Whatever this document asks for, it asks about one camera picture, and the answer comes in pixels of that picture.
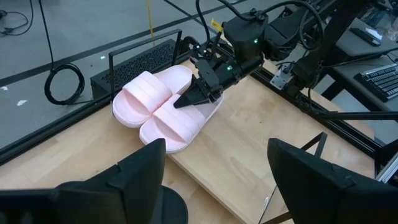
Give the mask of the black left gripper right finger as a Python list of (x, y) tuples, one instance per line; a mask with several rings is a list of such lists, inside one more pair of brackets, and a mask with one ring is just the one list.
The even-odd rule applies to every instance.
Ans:
[(267, 158), (295, 224), (398, 224), (398, 188), (276, 138)]

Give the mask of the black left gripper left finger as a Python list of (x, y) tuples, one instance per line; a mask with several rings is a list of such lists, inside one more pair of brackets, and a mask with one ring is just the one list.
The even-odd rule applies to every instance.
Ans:
[(150, 224), (164, 163), (156, 139), (88, 180), (0, 190), (0, 224)]

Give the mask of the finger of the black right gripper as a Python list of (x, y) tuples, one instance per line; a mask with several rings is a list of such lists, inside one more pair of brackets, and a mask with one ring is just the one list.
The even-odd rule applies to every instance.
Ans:
[(204, 94), (200, 90), (189, 90), (183, 93), (174, 103), (175, 108), (183, 108), (191, 105), (202, 105), (212, 103), (215, 98), (212, 95)]
[(199, 78), (192, 75), (191, 84), (186, 91), (187, 95), (202, 95), (202, 82)]

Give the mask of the pink slide sandal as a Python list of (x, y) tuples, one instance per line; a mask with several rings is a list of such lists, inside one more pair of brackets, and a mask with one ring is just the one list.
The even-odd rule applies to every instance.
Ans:
[(192, 143), (224, 100), (221, 97), (214, 103), (190, 105), (176, 109), (174, 103), (179, 98), (179, 94), (171, 96), (140, 127), (139, 137), (144, 144), (163, 138), (167, 154), (184, 150)]
[(157, 73), (144, 71), (114, 97), (113, 115), (121, 124), (138, 128), (169, 98), (187, 90), (191, 79), (192, 71), (184, 65), (174, 65)]

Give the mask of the black desk foot bar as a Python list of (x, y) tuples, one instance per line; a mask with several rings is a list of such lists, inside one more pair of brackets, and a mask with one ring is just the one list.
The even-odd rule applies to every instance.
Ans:
[(344, 112), (329, 111), (317, 113), (323, 119), (330, 120), (393, 120), (398, 121), (398, 111)]

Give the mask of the grey keyboard desk panel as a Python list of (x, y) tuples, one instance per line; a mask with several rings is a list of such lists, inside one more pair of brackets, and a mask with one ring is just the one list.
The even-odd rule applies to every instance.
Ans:
[(346, 91), (353, 95), (369, 111), (398, 111), (398, 97), (388, 102), (383, 102), (354, 79), (354, 76), (360, 72), (390, 64), (392, 64), (392, 61), (388, 57), (382, 56), (372, 60), (331, 68), (329, 74), (335, 82), (341, 84)]

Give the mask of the black keyboard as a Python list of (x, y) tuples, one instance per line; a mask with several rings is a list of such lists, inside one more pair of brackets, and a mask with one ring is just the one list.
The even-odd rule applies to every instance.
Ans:
[(398, 97), (398, 64), (396, 63), (358, 73), (354, 79), (383, 102)]

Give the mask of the large grey desk panel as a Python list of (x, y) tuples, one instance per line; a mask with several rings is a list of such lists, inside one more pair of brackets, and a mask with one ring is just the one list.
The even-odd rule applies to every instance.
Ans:
[(380, 46), (372, 46), (357, 35), (353, 34), (349, 30), (350, 28), (365, 30), (365, 28), (370, 28), (370, 26), (359, 19), (355, 19), (336, 43), (336, 47), (350, 57), (371, 55), (398, 47), (397, 43), (387, 37), (382, 38)]

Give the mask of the black remote control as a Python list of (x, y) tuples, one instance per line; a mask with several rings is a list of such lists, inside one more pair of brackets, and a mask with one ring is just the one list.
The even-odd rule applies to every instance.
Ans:
[(368, 44), (378, 47), (381, 45), (379, 39), (375, 38), (373, 35), (369, 34), (366, 31), (363, 31), (359, 28), (350, 28), (349, 29), (354, 35), (358, 36), (360, 39), (364, 40)]

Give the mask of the black aluminium table frame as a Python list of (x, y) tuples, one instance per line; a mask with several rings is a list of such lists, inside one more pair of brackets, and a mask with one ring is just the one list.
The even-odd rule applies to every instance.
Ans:
[[(186, 39), (188, 38), (193, 38), (187, 36), (184, 41), (181, 41), (181, 35), (182, 35), (182, 30), (180, 29), (175, 29), (170, 32), (155, 36), (156, 39), (161, 39), (164, 37), (167, 37), (169, 35), (177, 35), (177, 42), (175, 43), (174, 47), (174, 55), (172, 59), (172, 63), (179, 63), (182, 62), (185, 59), (188, 59), (188, 51), (189, 50), (180, 50), (181, 52), (178, 52), (175, 50), (177, 48), (176, 46), (182, 48), (180, 45), (180, 42), (186, 42)], [(124, 44), (125, 42), (131, 41), (130, 39), (124, 40), (118, 40), (116, 42), (109, 43), (110, 46), (107, 47), (106, 45), (103, 45), (101, 47), (105, 47), (104, 49), (108, 49), (110, 47), (115, 47), (120, 44)], [(221, 52), (222, 54), (225, 54), (227, 56), (231, 56), (231, 51), (232, 47), (227, 47), (226, 44), (224, 44), (221, 47), (217, 47), (217, 51)], [(67, 114), (65, 116), (62, 116), (61, 118), (53, 121), (52, 123), (49, 123), (48, 125), (24, 136), (23, 138), (20, 138), (17, 141), (14, 141), (13, 143), (8, 144), (7, 146), (4, 146), (3, 148), (0, 149), (0, 166), (11, 161), (12, 159), (16, 158), (17, 156), (20, 156), (21, 154), (27, 152), (28, 150), (32, 149), (33, 147), (36, 147), (38, 144), (48, 140), (52, 136), (60, 133), (61, 131), (69, 128), (70, 126), (76, 124), (77, 122), (80, 122), (84, 118), (92, 115), (93, 113), (99, 111), (100, 109), (104, 108), (106, 105), (110, 104), (112, 100), (112, 94), (116, 95), (118, 91), (115, 91), (114, 89), (114, 77), (113, 76), (113, 56), (116, 54), (112, 55), (113, 52), (110, 52), (111, 58), (109, 60), (109, 74), (111, 76), (111, 93), (108, 95), (104, 95), (102, 98), (99, 98), (97, 100), (91, 100), (86, 105), (78, 108), (75, 111), (72, 111), (70, 114)], [(37, 67), (32, 70), (26, 71), (28, 74), (27, 75), (37, 75), (39, 73), (45, 72), (46, 71), (46, 66), (50, 66), (50, 64), (44, 65), (44, 67)], [(270, 84), (271, 81), (271, 71), (266, 70), (265, 68), (258, 68), (257, 70), (253, 71), (250, 76), (252, 76), (254, 79), (265, 85), (266, 87), (270, 88), (272, 91), (283, 97), (285, 100), (289, 101), (291, 104), (296, 106), (297, 108), (300, 108), (301, 103), (309, 103), (309, 98), (307, 96), (304, 96), (303, 93), (300, 93), (297, 98), (294, 98), (292, 96), (287, 95), (284, 93), (282, 90), (277, 90), (277, 88), (273, 87)], [(312, 98), (312, 107), (314, 108), (314, 111), (318, 110), (320, 111), (319, 113), (323, 112), (328, 112), (324, 106), (321, 106), (319, 103), (314, 102), (313, 100), (315, 97)], [(350, 144), (352, 144), (354, 147), (358, 148), (360, 151), (363, 151), (365, 154), (370, 156), (371, 158), (375, 159), (375, 165), (385, 165), (386, 161), (383, 160), (383, 150), (387, 150), (388, 147), (393, 146), (396, 141), (395, 140), (393, 143), (387, 144), (386, 146), (382, 146), (381, 144), (377, 143), (375, 140), (371, 139), (370, 137), (366, 137), (363, 133), (360, 133), (358, 129), (354, 128), (351, 124), (346, 123), (344, 120), (330, 120), (330, 119), (323, 119), (319, 117), (317, 114), (310, 113), (308, 114), (311, 116), (314, 120), (318, 121), (325, 127), (327, 127), (329, 130), (333, 131), (340, 137), (342, 137), (344, 140), (348, 141)]]

